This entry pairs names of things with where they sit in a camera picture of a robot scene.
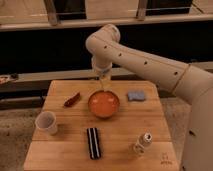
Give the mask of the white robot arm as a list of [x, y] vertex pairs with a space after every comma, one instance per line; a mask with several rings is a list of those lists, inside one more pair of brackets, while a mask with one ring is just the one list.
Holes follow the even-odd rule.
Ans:
[[190, 104], [180, 171], [213, 171], [213, 73], [123, 46], [113, 24], [91, 34], [86, 48], [98, 75], [107, 75], [117, 64]]

